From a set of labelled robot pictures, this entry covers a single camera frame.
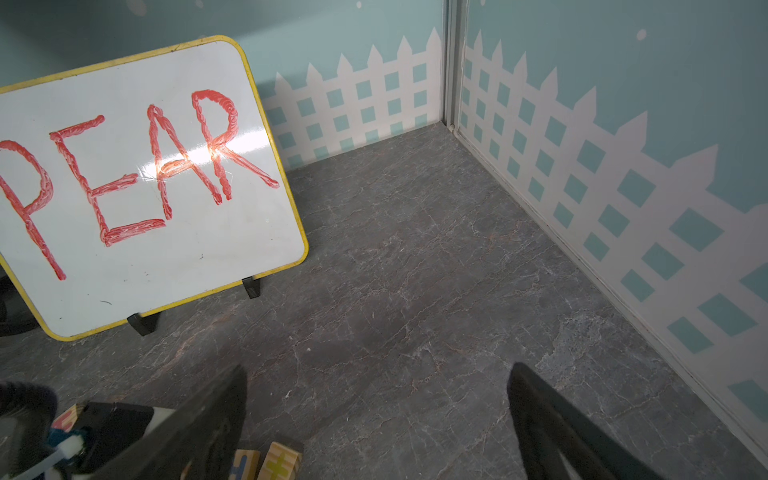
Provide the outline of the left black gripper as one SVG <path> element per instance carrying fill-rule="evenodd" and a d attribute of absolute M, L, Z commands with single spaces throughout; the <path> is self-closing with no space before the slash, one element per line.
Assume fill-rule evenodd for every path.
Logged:
<path fill-rule="evenodd" d="M 57 419 L 57 408 L 57 396 L 48 387 L 1 384 L 1 417 L 14 423 L 6 479 L 70 479 L 92 474 L 174 412 L 89 401 Z"/>

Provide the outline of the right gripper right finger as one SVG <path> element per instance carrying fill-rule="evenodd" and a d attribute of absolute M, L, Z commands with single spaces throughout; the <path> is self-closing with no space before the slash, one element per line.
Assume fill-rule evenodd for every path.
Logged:
<path fill-rule="evenodd" d="M 529 479 L 659 479 L 522 362 L 507 382 L 509 409 Z"/>

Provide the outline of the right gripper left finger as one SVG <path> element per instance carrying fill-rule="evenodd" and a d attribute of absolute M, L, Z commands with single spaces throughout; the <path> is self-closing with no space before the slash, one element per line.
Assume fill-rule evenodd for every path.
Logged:
<path fill-rule="evenodd" d="M 236 365 L 211 380 L 93 479 L 226 479 L 246 413 L 247 374 Z"/>

